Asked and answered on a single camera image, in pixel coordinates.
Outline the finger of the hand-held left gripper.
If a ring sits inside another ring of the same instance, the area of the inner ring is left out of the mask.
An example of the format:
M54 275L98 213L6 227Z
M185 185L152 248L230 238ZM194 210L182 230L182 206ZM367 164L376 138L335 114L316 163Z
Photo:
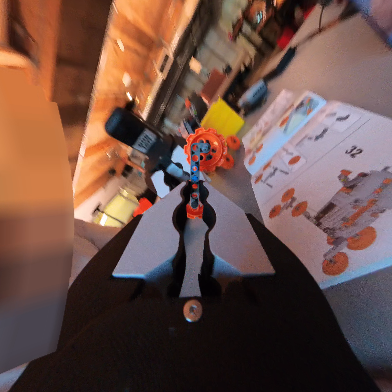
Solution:
M155 193L159 198L167 196L174 188L181 184L173 175L167 173L165 170L158 170L154 172L151 177L151 182L155 189Z
M187 161L187 155L181 146L176 146L172 152L171 161L176 165L181 165L182 168L190 168Z

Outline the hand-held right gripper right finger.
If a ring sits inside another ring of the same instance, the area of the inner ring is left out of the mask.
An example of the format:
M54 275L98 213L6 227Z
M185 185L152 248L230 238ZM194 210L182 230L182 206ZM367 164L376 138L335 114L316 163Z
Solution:
M203 223L207 225L202 263L206 276L273 276L245 212L210 184L203 183Z

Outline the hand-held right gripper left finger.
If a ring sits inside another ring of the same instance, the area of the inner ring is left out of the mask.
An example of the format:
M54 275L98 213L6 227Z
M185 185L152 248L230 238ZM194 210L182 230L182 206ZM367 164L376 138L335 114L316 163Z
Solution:
M179 232L173 223L175 209L183 201L182 182L140 219L112 276L144 280L168 280L172 277L172 262L178 251Z

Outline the orange chair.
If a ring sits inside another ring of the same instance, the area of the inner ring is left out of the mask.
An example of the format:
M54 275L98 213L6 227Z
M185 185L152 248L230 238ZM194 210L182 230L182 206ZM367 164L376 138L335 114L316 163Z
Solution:
M152 206L153 204L147 198L145 197L141 198L139 200L138 206L133 211L133 217L144 214L145 211L147 211Z

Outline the yellow storage bin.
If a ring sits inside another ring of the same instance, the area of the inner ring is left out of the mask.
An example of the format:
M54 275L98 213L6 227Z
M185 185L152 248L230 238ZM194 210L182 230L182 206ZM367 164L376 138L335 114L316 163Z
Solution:
M245 121L224 100L218 98L201 120L201 127L214 129L225 138L236 136L243 128Z

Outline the white instruction booklet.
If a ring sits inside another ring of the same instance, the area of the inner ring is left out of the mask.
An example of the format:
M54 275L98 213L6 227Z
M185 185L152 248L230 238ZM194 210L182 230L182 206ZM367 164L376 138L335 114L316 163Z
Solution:
M391 266L391 119L282 90L243 137L264 225L321 288Z

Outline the grey electronic module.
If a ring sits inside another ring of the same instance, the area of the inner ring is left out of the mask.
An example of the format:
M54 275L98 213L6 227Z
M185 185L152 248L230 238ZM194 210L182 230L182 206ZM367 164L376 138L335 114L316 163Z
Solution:
M265 80L259 79L241 95L238 100L238 107L245 109L247 106L259 103L266 96L267 91L268 87Z

